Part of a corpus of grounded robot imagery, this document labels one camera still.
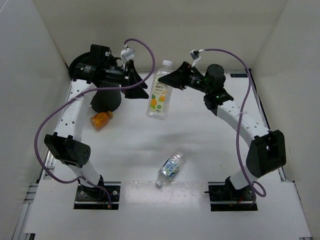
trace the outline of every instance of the white wall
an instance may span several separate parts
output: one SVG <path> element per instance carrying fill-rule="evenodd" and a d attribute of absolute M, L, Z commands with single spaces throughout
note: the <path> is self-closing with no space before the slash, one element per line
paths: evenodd
<path fill-rule="evenodd" d="M 285 135 L 285 173 L 295 180 L 320 239 L 320 1 L 289 0 L 253 67 L 273 129 Z"/>
<path fill-rule="evenodd" d="M 37 178 L 33 139 L 70 84 L 63 60 L 31 0 L 0 1 L 0 239 L 12 238 Z M 50 133 L 53 120 L 42 132 Z M 41 155 L 45 155 L 40 143 Z"/>
<path fill-rule="evenodd" d="M 192 61 L 189 52 L 224 48 L 249 65 L 256 59 L 287 0 L 33 0 L 67 64 L 90 45 L 111 47 L 119 55 L 127 38 L 144 40 L 157 66 L 164 59 Z M 135 66 L 151 67 L 149 53 L 137 44 Z M 199 69 L 217 63 L 242 69 L 223 53 L 204 53 Z"/>

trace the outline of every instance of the water bottle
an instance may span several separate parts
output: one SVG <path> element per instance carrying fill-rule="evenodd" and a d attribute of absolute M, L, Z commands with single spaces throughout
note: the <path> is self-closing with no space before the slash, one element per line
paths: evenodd
<path fill-rule="evenodd" d="M 149 104 L 146 111 L 146 115 L 150 118 L 165 120 L 168 116 L 169 102 L 173 88 L 159 82 L 158 79 L 172 73 L 172 65 L 172 61 L 164 60 L 162 67 L 154 75 Z"/>
<path fill-rule="evenodd" d="M 161 188 L 163 183 L 170 183 L 185 162 L 184 154 L 180 150 L 176 150 L 158 171 L 155 185 Z"/>

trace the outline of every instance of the white connector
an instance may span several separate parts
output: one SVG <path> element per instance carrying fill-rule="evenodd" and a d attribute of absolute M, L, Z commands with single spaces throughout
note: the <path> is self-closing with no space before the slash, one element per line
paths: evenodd
<path fill-rule="evenodd" d="M 136 56 L 136 52 L 132 47 L 126 47 L 121 51 L 121 58 L 128 62 L 130 59 L 133 59 Z"/>
<path fill-rule="evenodd" d="M 197 62 L 200 61 L 201 56 L 199 56 L 199 53 L 201 53 L 203 51 L 205 51 L 205 50 L 204 49 L 200 49 L 200 50 L 193 49 L 191 52 L 189 52 L 192 59 L 193 59 L 192 67 L 194 67 L 197 64 Z"/>

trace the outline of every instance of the black mounting base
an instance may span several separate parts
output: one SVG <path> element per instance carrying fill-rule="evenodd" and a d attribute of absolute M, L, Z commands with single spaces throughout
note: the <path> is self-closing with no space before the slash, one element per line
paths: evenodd
<path fill-rule="evenodd" d="M 252 204 L 254 196 L 249 186 L 243 189 L 241 197 L 235 199 L 227 195 L 218 193 L 225 191 L 224 182 L 211 182 L 208 189 L 210 197 L 211 212 L 230 212 L 230 211 L 257 211 L 257 204 Z"/>
<path fill-rule="evenodd" d="M 99 188 L 91 188 L 79 185 L 74 199 L 73 209 L 87 210 L 118 210 L 120 199 L 120 183 L 110 184 L 104 183 L 104 188 L 108 191 L 111 197 L 111 208 L 108 197 L 105 192 Z"/>

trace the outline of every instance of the small orange bottle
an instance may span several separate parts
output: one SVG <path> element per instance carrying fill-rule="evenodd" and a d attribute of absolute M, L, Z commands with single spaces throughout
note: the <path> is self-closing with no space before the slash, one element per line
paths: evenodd
<path fill-rule="evenodd" d="M 93 117 L 90 118 L 90 122 L 92 126 L 96 129 L 100 129 L 103 126 L 107 125 L 110 119 L 112 119 L 114 115 L 112 114 L 111 111 L 107 112 L 100 112 L 97 115 L 94 115 Z"/>

